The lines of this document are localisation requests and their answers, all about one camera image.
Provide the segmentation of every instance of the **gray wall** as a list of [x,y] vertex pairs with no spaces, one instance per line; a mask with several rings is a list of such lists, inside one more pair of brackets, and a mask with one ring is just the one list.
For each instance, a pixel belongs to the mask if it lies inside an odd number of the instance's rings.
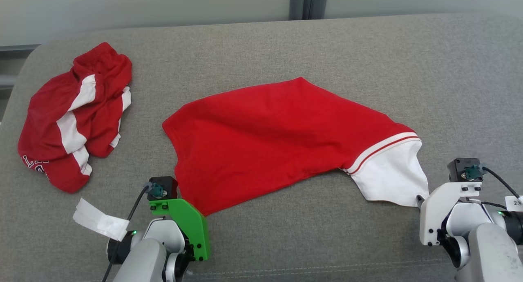
[[[523,18],[522,0],[327,0],[325,18],[493,10]],[[289,0],[0,0],[0,47],[94,29],[286,20]]]
[[94,29],[286,20],[289,0],[0,0],[0,46]]
[[523,19],[523,0],[327,0],[325,18],[493,11]]

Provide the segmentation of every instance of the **white stripe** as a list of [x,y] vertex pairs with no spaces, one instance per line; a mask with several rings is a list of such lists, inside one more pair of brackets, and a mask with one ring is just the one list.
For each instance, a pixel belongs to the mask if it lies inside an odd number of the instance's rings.
[[129,107],[129,105],[131,105],[131,91],[129,90],[129,87],[125,87],[123,89],[123,93],[122,93],[122,104],[123,104],[123,109],[122,109],[122,112],[127,109],[127,107]]
[[90,75],[82,80],[80,85],[80,93],[74,98],[73,103],[64,115],[56,121],[58,129],[60,129],[60,136],[62,137],[62,145],[67,154],[82,148],[87,142],[84,135],[78,132],[76,128],[76,117],[73,110],[91,103],[96,96],[96,81],[95,75]]
[[80,106],[93,102],[95,100],[95,96],[96,96],[95,75],[90,75],[90,76],[85,77],[85,79],[82,80],[82,85],[80,86],[80,93],[78,93],[78,96],[76,96],[73,103],[71,103],[71,107],[69,107],[69,110],[67,110],[67,111],[77,109]]
[[76,159],[76,162],[80,167],[80,172],[86,176],[90,176],[93,168],[91,168],[89,163],[87,163],[87,160],[89,159],[89,153],[87,152],[85,146],[82,146],[82,148],[73,152],[73,157]]
[[[129,105],[131,105],[131,91],[129,90],[129,87],[125,87],[122,93],[122,113],[127,109],[127,107],[129,107]],[[118,120],[118,132],[120,132],[120,123],[121,119]],[[121,137],[120,133],[116,134],[109,145],[112,146],[112,148],[115,148]]]
[[[376,150],[382,148],[383,146],[386,146],[387,144],[391,144],[394,141],[400,140],[400,139],[405,138],[405,137],[411,137],[411,136],[416,136],[417,137],[416,133],[413,133],[413,132],[399,133],[399,134],[396,134],[394,136],[388,137],[387,139],[385,139],[383,141],[380,141],[380,142],[374,144],[373,146],[370,146],[369,148],[367,148],[365,151],[363,151],[358,156],[358,158],[354,161],[354,163],[353,163],[353,165],[351,165],[351,167],[349,167],[348,169],[342,169],[342,170],[344,172],[348,172],[349,174],[351,174],[352,172],[354,172],[360,166],[361,162],[366,157],[371,155]],[[373,157],[375,157],[376,155],[378,155],[379,153],[381,153],[381,152],[383,152],[385,150],[388,150],[388,149],[390,149],[390,148],[392,148],[394,146],[397,146],[398,144],[402,144],[402,143],[405,143],[405,142],[408,142],[408,141],[421,141],[421,140],[419,138],[410,138],[410,139],[405,140],[405,141],[400,141],[397,144],[392,144],[390,146],[387,146],[387,148],[384,148],[383,150],[380,150],[380,152],[377,152],[376,154],[373,154]]]
[[67,154],[71,154],[85,145],[87,139],[76,129],[76,117],[72,111],[68,111],[56,121],[62,136],[62,145]]

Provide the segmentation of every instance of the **gray couch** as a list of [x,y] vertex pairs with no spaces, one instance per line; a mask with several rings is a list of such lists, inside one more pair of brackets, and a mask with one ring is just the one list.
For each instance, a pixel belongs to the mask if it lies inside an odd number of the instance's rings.
[[[104,41],[133,62],[132,104],[118,147],[89,159],[92,177],[71,195],[26,168],[16,146],[30,97]],[[73,221],[80,197],[125,217],[147,179],[173,175],[168,116],[204,96],[299,76],[414,129],[431,191],[452,159],[480,157],[523,192],[521,20],[428,14],[86,33],[30,55],[0,125],[0,281],[100,281],[107,239]],[[486,178],[482,199],[505,195]],[[151,219],[142,200],[129,228]],[[211,258],[191,263],[187,281],[454,281],[443,248],[420,244],[416,208],[367,202],[340,170],[208,224]]]

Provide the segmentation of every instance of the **red stripe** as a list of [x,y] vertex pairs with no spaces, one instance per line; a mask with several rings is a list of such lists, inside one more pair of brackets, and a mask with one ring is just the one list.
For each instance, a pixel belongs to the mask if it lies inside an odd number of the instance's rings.
[[387,145],[385,145],[385,146],[382,146],[381,148],[378,148],[377,150],[375,150],[374,152],[372,152],[371,154],[369,154],[367,157],[365,157],[365,158],[363,159],[363,161],[361,161],[361,163],[359,164],[358,168],[357,168],[354,172],[351,172],[350,175],[354,174],[355,172],[358,172],[358,170],[359,170],[359,168],[361,167],[361,165],[362,165],[362,164],[363,164],[363,163],[364,163],[364,162],[365,162],[369,157],[371,157],[373,154],[379,152],[380,150],[386,148],[387,146],[391,146],[392,144],[396,144],[396,143],[398,143],[398,142],[400,142],[400,141],[403,141],[403,140],[405,140],[405,139],[410,139],[410,138],[419,138],[419,137],[418,137],[418,136],[404,137],[404,138],[399,139],[399,140],[396,140],[396,141],[394,141],[394,142],[390,142],[389,144],[387,144]]

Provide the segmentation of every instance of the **gray pipe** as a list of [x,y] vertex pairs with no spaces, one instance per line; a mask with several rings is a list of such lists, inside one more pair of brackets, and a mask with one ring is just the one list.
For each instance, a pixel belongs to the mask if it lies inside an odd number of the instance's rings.
[[11,89],[16,83],[16,76],[0,75],[0,90]]

